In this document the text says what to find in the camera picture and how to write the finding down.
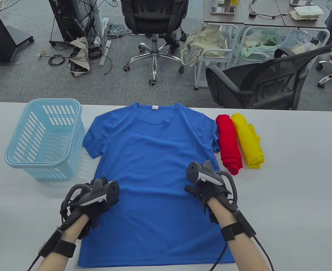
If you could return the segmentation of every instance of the black wrist band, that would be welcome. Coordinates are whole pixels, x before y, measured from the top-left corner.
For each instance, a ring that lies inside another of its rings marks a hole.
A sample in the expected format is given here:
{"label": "black wrist band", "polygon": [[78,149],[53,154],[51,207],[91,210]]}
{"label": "black wrist band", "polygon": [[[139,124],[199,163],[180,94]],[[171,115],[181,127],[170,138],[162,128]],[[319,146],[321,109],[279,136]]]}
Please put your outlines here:
{"label": "black wrist band", "polygon": [[52,252],[71,258],[73,257],[75,247],[75,244],[59,239]]}
{"label": "black wrist band", "polygon": [[235,236],[243,232],[245,232],[245,230],[239,222],[228,225],[221,229],[222,236],[224,237],[224,240],[226,242],[230,240],[235,240]]}

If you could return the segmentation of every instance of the smartphone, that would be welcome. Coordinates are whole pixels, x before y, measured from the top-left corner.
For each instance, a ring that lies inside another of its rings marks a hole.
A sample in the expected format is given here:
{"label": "smartphone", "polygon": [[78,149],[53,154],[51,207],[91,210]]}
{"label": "smartphone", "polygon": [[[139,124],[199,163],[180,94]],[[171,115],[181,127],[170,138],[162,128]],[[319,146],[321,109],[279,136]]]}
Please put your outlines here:
{"label": "smartphone", "polygon": [[291,6],[313,6],[314,3],[310,1],[290,0]]}
{"label": "smartphone", "polygon": [[235,14],[235,8],[230,7],[225,9],[224,7],[220,6],[212,6],[211,7],[211,14]]}

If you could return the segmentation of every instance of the yellow folded shirt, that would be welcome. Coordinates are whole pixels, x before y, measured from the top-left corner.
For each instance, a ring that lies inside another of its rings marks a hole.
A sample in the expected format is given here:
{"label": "yellow folded shirt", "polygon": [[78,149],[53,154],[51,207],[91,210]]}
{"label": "yellow folded shirt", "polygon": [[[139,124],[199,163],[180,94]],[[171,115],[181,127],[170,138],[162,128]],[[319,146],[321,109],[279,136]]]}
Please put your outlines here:
{"label": "yellow folded shirt", "polygon": [[260,168],[264,163],[264,153],[260,147],[260,137],[255,133],[254,126],[248,124],[240,113],[231,117],[246,163],[250,168]]}

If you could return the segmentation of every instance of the forearm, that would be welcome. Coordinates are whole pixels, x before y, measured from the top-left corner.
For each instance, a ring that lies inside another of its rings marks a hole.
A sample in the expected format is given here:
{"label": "forearm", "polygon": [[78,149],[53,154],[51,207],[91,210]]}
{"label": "forearm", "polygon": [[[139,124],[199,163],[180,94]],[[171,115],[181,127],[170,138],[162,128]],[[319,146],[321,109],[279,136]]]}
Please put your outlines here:
{"label": "forearm", "polygon": [[[87,222],[88,217],[86,215],[82,215],[72,226],[64,231],[61,239],[67,242],[75,243]],[[68,259],[68,257],[52,252],[43,259],[37,271],[64,271],[65,266],[68,263]]]}
{"label": "forearm", "polygon": [[[207,204],[222,228],[237,222],[233,214],[215,198],[211,198]],[[270,271],[260,251],[245,233],[236,235],[235,240],[227,244],[239,271]]]}

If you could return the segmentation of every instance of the blue t-shirt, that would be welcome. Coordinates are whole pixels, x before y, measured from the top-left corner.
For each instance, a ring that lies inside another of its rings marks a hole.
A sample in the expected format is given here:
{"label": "blue t-shirt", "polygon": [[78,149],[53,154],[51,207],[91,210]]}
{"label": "blue t-shirt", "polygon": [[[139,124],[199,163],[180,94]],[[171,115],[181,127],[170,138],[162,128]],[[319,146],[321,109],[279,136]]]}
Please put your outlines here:
{"label": "blue t-shirt", "polygon": [[[81,267],[214,263],[225,246],[220,226],[184,191],[187,166],[219,151],[217,125],[177,103],[135,103],[95,118],[83,145],[102,155],[95,178],[120,185],[120,201],[82,240]],[[222,263],[234,262],[229,250]]]}

